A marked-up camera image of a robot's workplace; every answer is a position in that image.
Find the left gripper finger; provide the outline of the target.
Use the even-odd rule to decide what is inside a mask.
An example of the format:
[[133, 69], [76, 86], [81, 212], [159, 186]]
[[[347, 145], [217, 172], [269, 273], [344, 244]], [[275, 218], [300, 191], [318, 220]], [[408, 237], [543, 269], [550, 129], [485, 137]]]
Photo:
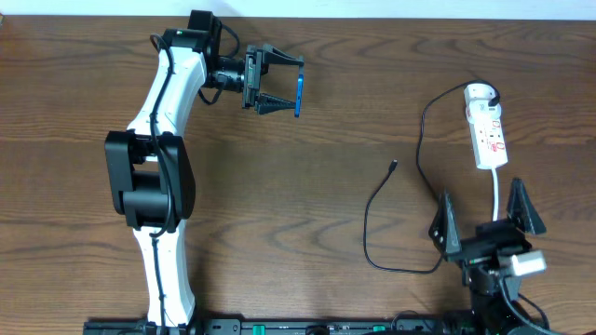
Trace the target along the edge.
[[280, 49], [269, 45], [264, 44], [262, 47], [262, 61], [263, 64], [276, 64], [276, 65], [290, 65], [290, 66], [304, 66], [305, 61], [303, 57], [294, 57], [290, 54], [287, 54]]
[[257, 114], [271, 114], [281, 110], [296, 111], [296, 107], [297, 104], [295, 101], [285, 100], [266, 93], [260, 94], [255, 101], [255, 110]]

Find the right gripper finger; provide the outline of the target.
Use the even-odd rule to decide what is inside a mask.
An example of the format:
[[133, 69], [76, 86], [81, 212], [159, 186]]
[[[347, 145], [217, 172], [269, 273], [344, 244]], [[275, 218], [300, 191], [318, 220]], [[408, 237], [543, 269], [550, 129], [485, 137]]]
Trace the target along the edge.
[[511, 181], [507, 215], [508, 219], [526, 234], [541, 235], [547, 232], [546, 225], [532, 204], [520, 178], [514, 178]]
[[462, 251], [454, 206], [446, 190], [440, 195], [438, 210], [429, 227], [428, 235], [442, 255], [454, 255]]

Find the blue Galaxy smartphone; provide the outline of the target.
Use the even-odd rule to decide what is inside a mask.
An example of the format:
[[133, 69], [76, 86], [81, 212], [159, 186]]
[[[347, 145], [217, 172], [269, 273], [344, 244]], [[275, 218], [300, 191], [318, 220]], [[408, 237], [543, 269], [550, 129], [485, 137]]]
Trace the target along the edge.
[[296, 87], [296, 96], [295, 96], [295, 106], [294, 106], [294, 117], [299, 118], [301, 114], [301, 106], [302, 106], [302, 97], [303, 97], [303, 90], [304, 90], [304, 80], [305, 80], [305, 66], [299, 66], [299, 72], [297, 77], [297, 87]]

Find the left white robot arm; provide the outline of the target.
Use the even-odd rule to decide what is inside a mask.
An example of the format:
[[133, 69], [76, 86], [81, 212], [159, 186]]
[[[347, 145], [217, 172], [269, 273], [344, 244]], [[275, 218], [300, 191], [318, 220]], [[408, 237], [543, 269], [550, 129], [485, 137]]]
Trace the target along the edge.
[[221, 31], [167, 29], [150, 40], [158, 68], [148, 96], [124, 131], [108, 133], [104, 150], [115, 211], [124, 216], [142, 251], [149, 291], [143, 330], [166, 333], [190, 328], [196, 298], [186, 269], [184, 233], [196, 201], [196, 181], [183, 136], [204, 88], [238, 92], [242, 106], [257, 114], [301, 112], [301, 100], [261, 90], [272, 65], [298, 69], [304, 87], [305, 60], [271, 45], [251, 46], [242, 59], [220, 55]]

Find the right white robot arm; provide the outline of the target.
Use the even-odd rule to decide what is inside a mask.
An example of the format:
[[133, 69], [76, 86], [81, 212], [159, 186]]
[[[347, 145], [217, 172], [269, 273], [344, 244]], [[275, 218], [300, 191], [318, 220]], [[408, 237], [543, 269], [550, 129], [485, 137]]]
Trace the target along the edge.
[[428, 235], [441, 257], [462, 271], [476, 333], [553, 332], [548, 323], [533, 321], [519, 304], [522, 280], [547, 270], [544, 253], [534, 248], [527, 236], [546, 231], [520, 178], [511, 181], [506, 218], [478, 225], [470, 238], [460, 237], [449, 193], [440, 195]]

